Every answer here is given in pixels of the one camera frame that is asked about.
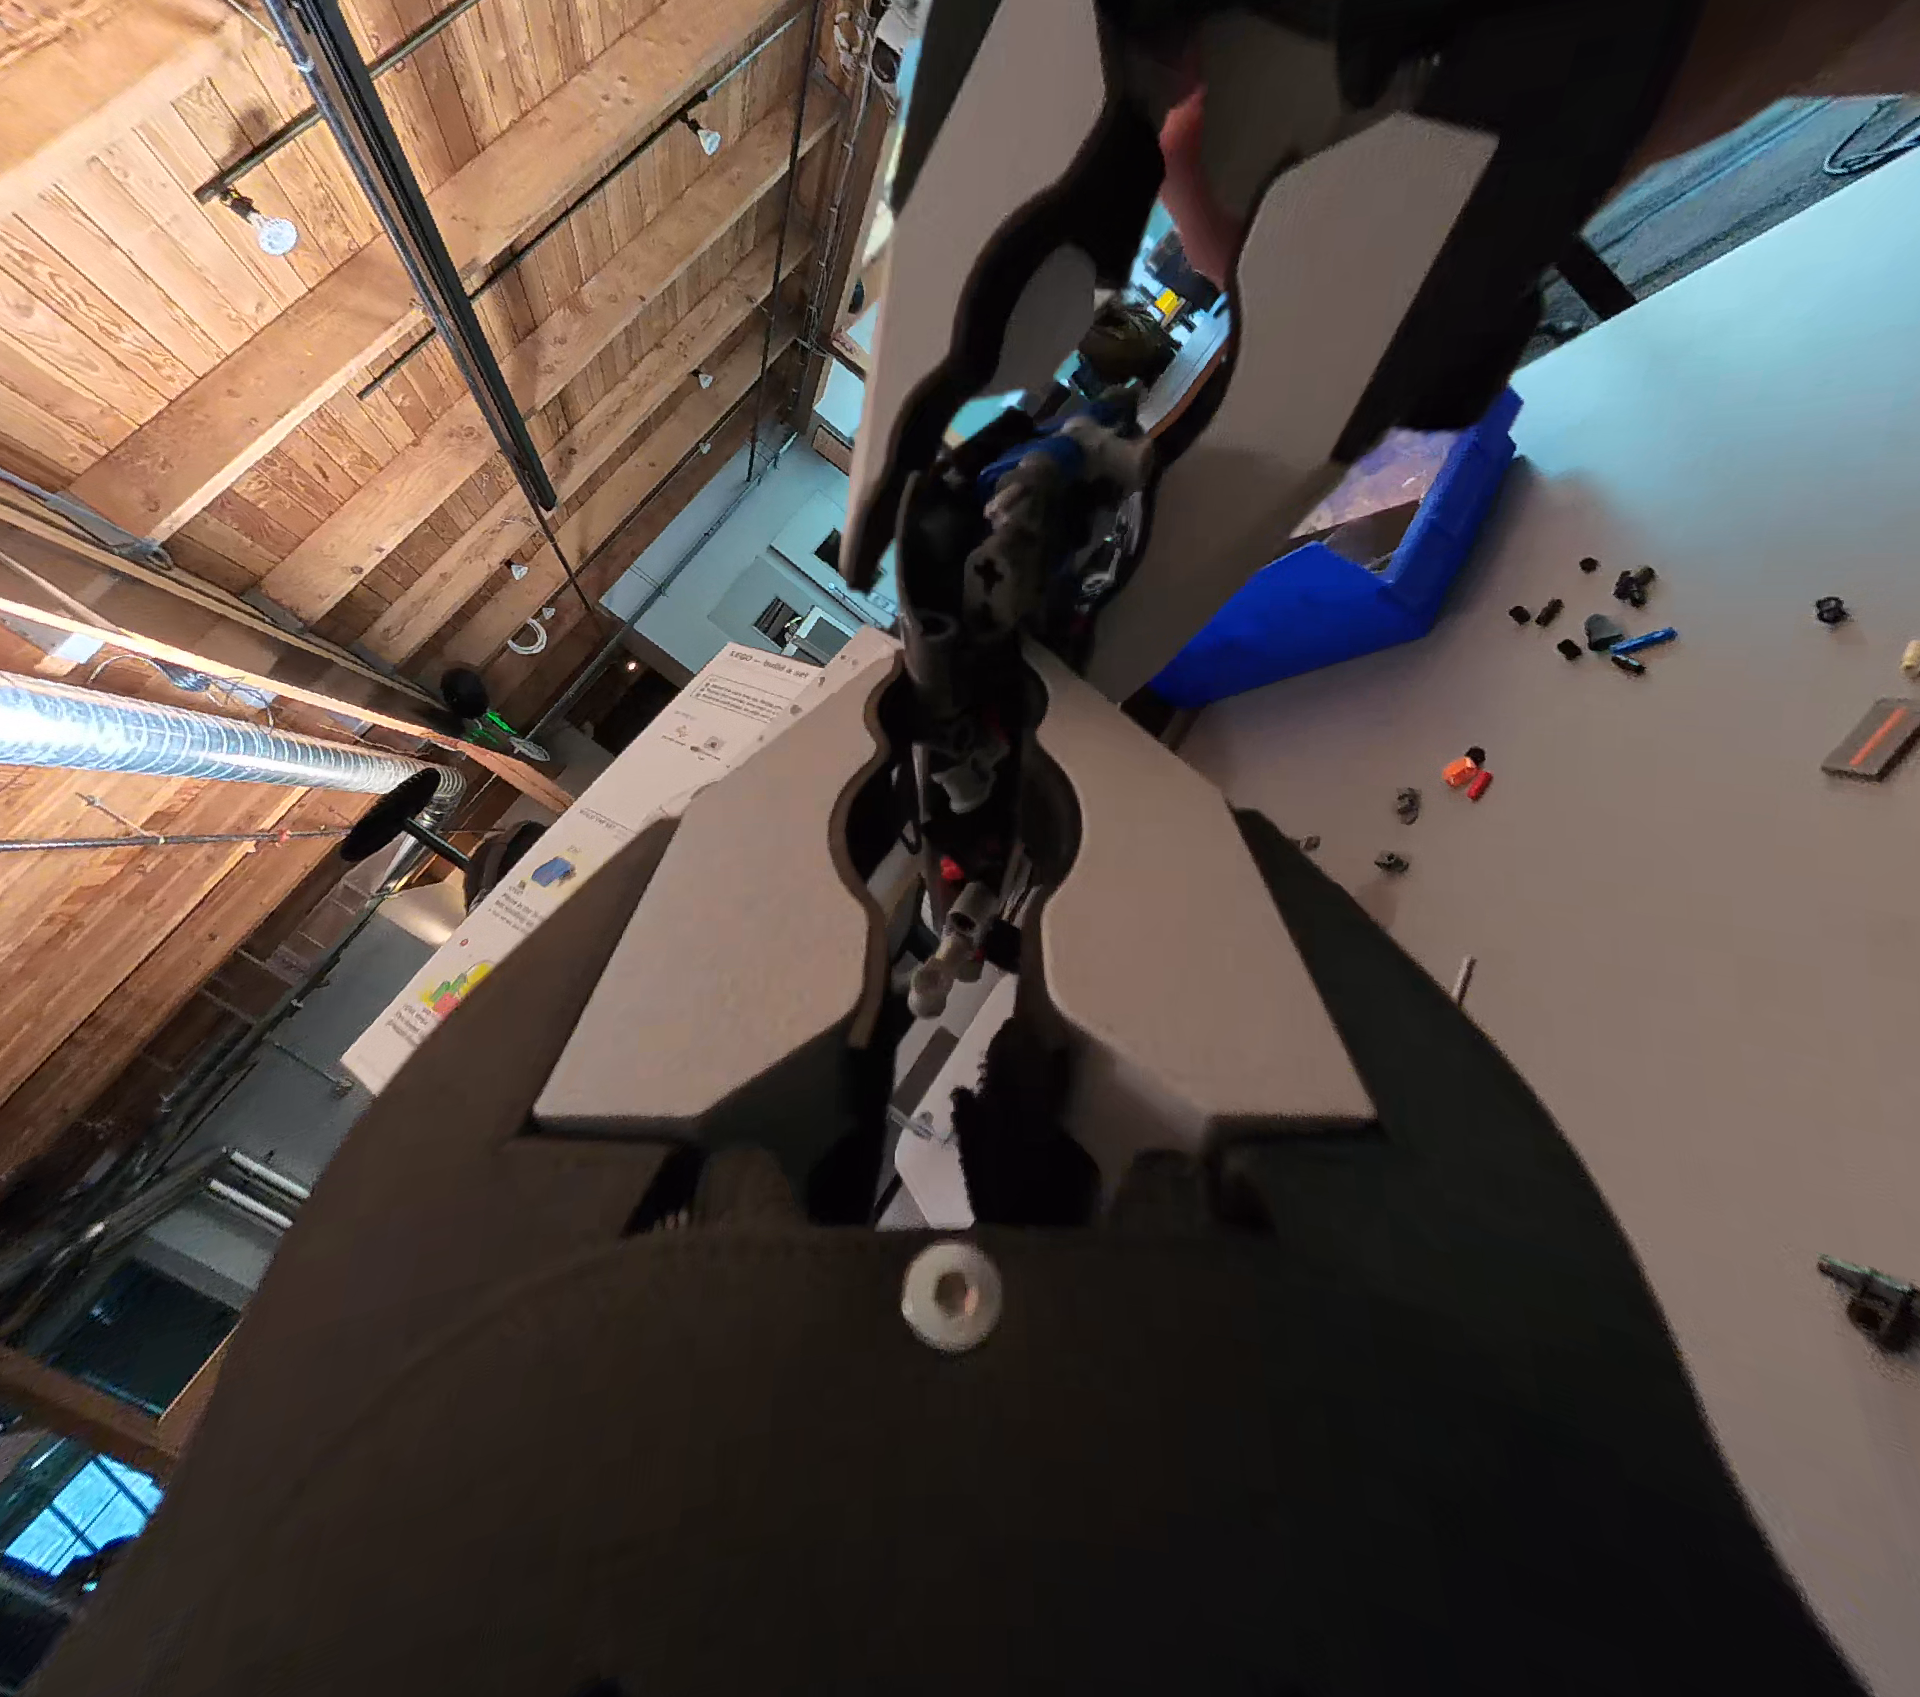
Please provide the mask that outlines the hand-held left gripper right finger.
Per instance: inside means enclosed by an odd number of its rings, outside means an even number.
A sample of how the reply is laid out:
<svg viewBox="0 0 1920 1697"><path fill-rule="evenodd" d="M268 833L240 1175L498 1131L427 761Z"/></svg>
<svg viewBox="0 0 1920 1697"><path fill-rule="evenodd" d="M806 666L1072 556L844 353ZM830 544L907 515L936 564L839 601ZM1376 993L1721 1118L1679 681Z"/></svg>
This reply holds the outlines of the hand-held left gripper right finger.
<svg viewBox="0 0 1920 1697"><path fill-rule="evenodd" d="M1236 1144L1370 1127L1376 1103L1203 777L1060 659L1039 760L1078 844L1039 915L1039 1001L1067 1050L1078 1144Z"/></svg>

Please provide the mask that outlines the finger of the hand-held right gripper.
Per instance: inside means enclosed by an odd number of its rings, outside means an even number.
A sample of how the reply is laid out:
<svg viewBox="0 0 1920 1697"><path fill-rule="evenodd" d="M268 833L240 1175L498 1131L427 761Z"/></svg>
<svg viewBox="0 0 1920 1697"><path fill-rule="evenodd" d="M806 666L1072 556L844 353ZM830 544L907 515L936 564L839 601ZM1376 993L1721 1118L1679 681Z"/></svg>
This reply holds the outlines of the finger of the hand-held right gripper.
<svg viewBox="0 0 1920 1697"><path fill-rule="evenodd" d="M1094 0L999 0L894 205L856 431L844 579L866 581L907 481L971 399L1032 395L1137 261L1166 163Z"/></svg>
<svg viewBox="0 0 1920 1697"><path fill-rule="evenodd" d="M1081 659L1094 690L1154 684L1346 477L1361 395L1493 156L1498 133L1401 109L1261 193L1225 392L1154 442L1139 552Z"/></svg>

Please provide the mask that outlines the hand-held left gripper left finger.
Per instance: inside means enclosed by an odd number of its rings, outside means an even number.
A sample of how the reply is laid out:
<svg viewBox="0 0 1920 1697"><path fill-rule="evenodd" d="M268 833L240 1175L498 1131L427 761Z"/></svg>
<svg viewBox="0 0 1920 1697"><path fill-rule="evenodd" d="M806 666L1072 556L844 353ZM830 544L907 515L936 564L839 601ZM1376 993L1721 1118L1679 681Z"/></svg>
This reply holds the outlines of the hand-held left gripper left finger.
<svg viewBox="0 0 1920 1697"><path fill-rule="evenodd" d="M897 642L851 642L677 818L530 1108L540 1131L839 1139L884 1001L851 809L884 777Z"/></svg>

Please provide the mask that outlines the black lego subassembly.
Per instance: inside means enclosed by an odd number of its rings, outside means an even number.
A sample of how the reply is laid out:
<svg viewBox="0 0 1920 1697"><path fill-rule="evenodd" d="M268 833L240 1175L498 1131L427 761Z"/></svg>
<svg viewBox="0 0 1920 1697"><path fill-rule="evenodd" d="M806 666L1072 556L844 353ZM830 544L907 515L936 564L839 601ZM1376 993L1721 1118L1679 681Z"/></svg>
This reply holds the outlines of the black lego subassembly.
<svg viewBox="0 0 1920 1697"><path fill-rule="evenodd" d="M915 689L909 839L929 952L907 984L929 1024L961 984L1009 955L1003 911L1026 886L1026 742L1039 684L1026 646L1081 663L1096 605L1126 579L1154 473L1139 387L1014 399L962 445L944 445L897 520L897 601Z"/></svg>

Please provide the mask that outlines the silver lego panel piece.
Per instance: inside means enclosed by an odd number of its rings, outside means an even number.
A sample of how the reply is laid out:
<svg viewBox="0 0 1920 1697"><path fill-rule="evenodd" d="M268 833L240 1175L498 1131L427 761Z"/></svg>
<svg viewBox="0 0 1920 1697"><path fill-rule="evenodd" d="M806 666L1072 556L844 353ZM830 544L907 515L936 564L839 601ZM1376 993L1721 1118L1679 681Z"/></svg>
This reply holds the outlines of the silver lego panel piece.
<svg viewBox="0 0 1920 1697"><path fill-rule="evenodd" d="M1920 742L1916 702L1873 702L1863 720L1822 755L1818 770L1851 784L1883 784Z"/></svg>

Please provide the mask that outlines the person's right hand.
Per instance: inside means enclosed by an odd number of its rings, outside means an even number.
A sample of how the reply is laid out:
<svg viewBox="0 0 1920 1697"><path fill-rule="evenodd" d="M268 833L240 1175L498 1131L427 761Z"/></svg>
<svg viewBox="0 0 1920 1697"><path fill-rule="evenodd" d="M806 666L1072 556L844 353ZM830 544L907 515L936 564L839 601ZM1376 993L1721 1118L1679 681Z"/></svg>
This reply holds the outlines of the person's right hand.
<svg viewBox="0 0 1920 1697"><path fill-rule="evenodd" d="M1185 263L1211 285L1231 285L1236 252L1246 245L1246 205L1227 205L1203 163L1209 88L1195 84L1168 105L1160 144L1160 205L1185 246Z"/></svg>

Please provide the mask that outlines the white printed instruction sheet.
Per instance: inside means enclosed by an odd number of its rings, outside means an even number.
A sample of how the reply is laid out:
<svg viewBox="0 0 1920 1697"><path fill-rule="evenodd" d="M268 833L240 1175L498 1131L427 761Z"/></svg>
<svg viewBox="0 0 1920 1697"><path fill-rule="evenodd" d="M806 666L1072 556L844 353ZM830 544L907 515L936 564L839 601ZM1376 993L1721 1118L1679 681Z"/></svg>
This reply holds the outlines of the white printed instruction sheet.
<svg viewBox="0 0 1920 1697"><path fill-rule="evenodd" d="M699 790L723 780L830 690L897 655L897 636L861 630L825 666L739 642L708 659L666 711L449 931L347 1050L344 1075L383 1093L416 1050L651 821L685 818Z"/></svg>

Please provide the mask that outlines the blue bin with tag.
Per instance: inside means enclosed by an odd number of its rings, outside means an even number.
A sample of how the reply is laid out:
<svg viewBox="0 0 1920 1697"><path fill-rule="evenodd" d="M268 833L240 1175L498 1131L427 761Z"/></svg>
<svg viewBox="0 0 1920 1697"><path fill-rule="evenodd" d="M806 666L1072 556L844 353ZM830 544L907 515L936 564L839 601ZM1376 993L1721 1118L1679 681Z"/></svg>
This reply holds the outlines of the blue bin with tag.
<svg viewBox="0 0 1920 1697"><path fill-rule="evenodd" d="M1173 707L1209 707L1267 684L1330 670L1420 642L1511 471L1521 395L1501 392L1486 416L1450 442L1401 544L1379 571L1307 541L1261 564L1231 601L1148 681Z"/></svg>

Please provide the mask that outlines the silver ventilation duct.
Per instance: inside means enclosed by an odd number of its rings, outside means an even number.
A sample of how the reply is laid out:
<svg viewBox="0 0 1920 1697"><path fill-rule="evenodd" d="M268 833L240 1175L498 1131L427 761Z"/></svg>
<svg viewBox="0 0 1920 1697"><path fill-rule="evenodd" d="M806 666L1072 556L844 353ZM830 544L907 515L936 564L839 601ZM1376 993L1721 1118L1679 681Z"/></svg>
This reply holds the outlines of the silver ventilation duct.
<svg viewBox="0 0 1920 1697"><path fill-rule="evenodd" d="M416 755L102 696L6 670L0 676L0 761L21 770L165 777L338 795L391 795L421 777L427 815L435 818L452 818L468 795L463 770L427 767Z"/></svg>

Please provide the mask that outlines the black ceiling rail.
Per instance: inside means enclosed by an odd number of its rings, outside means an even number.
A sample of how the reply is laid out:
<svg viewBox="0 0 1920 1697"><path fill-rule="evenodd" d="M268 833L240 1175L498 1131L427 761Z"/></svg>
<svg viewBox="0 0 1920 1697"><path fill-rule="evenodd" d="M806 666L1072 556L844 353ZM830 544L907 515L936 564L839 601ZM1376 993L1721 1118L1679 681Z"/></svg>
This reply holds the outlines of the black ceiling rail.
<svg viewBox="0 0 1920 1697"><path fill-rule="evenodd" d="M472 395L498 451L507 456L515 488L538 503L540 515L556 512L556 489L526 438L515 395L507 392L503 365L472 314L468 291L445 246L441 223L427 211L416 163L394 133L385 103L378 96L371 70L347 31L338 0L260 5L295 70L303 74L316 115L344 152L347 173L368 202L385 245L394 246L417 310L462 369L462 381Z"/></svg>

